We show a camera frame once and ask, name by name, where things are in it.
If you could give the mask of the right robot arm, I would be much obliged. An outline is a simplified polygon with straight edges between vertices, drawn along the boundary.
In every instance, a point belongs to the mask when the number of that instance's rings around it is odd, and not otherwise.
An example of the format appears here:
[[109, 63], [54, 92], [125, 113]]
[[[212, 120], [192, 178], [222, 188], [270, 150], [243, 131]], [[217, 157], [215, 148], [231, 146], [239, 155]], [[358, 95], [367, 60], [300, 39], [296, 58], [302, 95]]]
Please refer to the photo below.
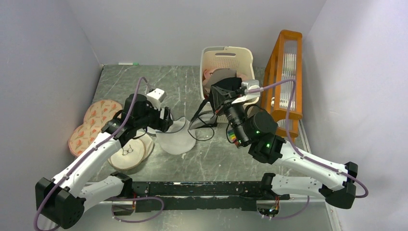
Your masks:
[[338, 164], [319, 158], [291, 145], [276, 134], [278, 124], [266, 111], [248, 116], [243, 103], [235, 103], [243, 90], [211, 87], [209, 100], [217, 115], [225, 115], [232, 131], [228, 140], [238, 148], [249, 147], [248, 153], [260, 163], [292, 168], [302, 177], [286, 177], [275, 173], [263, 175], [260, 194], [265, 199], [299, 194], [323, 198], [326, 203], [350, 209], [356, 196], [358, 165]]

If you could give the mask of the black bra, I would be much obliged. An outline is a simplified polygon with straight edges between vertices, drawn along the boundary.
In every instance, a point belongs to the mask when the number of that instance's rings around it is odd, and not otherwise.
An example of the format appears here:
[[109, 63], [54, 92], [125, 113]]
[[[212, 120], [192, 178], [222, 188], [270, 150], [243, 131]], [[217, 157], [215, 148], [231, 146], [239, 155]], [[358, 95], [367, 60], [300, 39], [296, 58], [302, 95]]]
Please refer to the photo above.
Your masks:
[[209, 94], [227, 95], [229, 92], [238, 90], [242, 85], [239, 77], [229, 77], [222, 79], [211, 85]]

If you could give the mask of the white mesh laundry bag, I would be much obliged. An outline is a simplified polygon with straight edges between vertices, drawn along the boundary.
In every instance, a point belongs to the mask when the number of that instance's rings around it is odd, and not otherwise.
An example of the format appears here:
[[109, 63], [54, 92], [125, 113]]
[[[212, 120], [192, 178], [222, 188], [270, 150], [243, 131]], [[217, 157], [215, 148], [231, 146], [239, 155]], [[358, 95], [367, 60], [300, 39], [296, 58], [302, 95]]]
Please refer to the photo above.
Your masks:
[[172, 155], [184, 154], [196, 144], [196, 139], [189, 133], [190, 122], [186, 117], [173, 121], [167, 132], [148, 127], [147, 133], [155, 135], [155, 142], [167, 153]]

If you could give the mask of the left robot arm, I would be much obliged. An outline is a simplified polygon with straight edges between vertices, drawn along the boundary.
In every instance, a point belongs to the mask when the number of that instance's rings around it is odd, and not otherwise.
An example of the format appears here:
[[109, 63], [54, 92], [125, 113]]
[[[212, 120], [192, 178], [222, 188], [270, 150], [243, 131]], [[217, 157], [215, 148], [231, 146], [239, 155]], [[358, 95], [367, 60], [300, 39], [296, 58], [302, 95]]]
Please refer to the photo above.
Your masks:
[[34, 229], [39, 231], [38, 218], [43, 215], [58, 228], [74, 226], [91, 207], [110, 198], [134, 199], [132, 179], [115, 172], [104, 180], [87, 186], [91, 176], [113, 154], [133, 139], [139, 129], [151, 127], [167, 131], [173, 124], [170, 109], [162, 108], [165, 93], [153, 90], [147, 95], [131, 94], [123, 110], [116, 112], [97, 135], [94, 142], [67, 168], [51, 180], [41, 178], [35, 185], [37, 212]]

